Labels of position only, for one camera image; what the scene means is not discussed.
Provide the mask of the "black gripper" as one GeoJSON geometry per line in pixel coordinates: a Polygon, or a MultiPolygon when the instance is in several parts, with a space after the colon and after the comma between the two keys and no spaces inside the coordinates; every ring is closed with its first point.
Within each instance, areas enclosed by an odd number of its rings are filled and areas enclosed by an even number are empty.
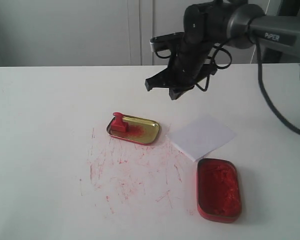
{"type": "Polygon", "coordinates": [[[145,80],[146,90],[169,89],[171,100],[179,99],[192,90],[215,40],[210,36],[208,18],[214,4],[193,4],[183,16],[184,34],[177,48],[176,57],[166,68],[145,80]]]}

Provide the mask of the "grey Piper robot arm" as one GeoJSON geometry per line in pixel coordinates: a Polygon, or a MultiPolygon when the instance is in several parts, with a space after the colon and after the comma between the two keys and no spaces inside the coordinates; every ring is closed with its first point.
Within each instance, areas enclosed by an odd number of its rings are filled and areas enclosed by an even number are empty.
{"type": "Polygon", "coordinates": [[[223,46],[248,49],[255,44],[300,59],[300,18],[268,16],[256,4],[245,0],[214,0],[193,4],[183,15],[183,31],[153,37],[154,53],[170,51],[167,68],[145,80],[148,91],[167,88],[172,100],[209,81],[219,67],[212,49],[223,46]]]}

